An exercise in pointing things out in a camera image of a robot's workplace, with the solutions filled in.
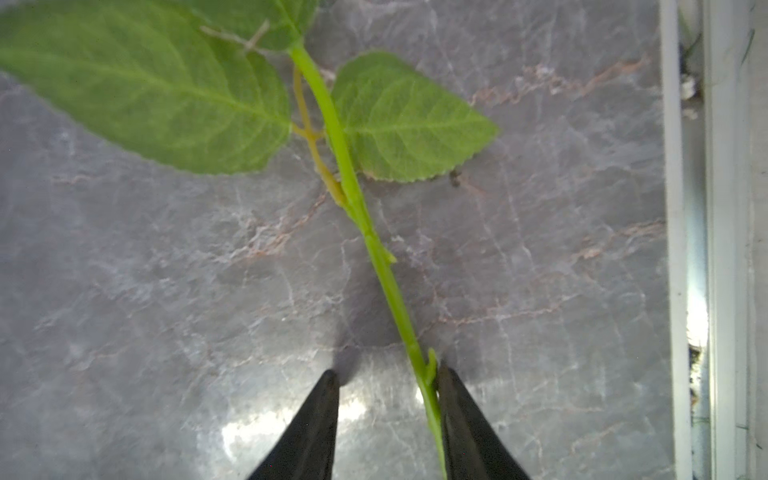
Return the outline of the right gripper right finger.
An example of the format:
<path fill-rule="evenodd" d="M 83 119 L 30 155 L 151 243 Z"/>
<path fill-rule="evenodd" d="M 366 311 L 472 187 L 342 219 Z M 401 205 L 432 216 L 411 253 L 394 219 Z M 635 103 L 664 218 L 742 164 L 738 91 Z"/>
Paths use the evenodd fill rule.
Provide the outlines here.
<path fill-rule="evenodd" d="M 437 374 L 448 479 L 530 480 L 510 455 L 455 370 Z"/>

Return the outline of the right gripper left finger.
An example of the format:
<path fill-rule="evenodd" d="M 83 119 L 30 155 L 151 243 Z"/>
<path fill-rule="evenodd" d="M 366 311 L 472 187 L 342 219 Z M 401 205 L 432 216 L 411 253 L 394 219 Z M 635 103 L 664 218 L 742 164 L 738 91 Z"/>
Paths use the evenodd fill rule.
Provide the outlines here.
<path fill-rule="evenodd" d="M 339 392 L 337 373 L 324 371 L 275 446 L 248 480 L 331 479 Z"/>

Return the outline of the single pink fake rose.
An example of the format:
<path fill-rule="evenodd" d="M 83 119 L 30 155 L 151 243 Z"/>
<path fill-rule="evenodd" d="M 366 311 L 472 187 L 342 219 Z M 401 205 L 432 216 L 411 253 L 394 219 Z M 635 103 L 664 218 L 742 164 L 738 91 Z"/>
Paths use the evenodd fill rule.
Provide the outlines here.
<path fill-rule="evenodd" d="M 435 378 L 359 185 L 446 174 L 498 126 L 385 51 L 324 75 L 304 39 L 314 1 L 22 1 L 1 13 L 1 67 L 91 132 L 195 174 L 264 169 L 291 135 L 331 148 L 315 168 L 360 232 L 422 396 L 438 458 Z"/>

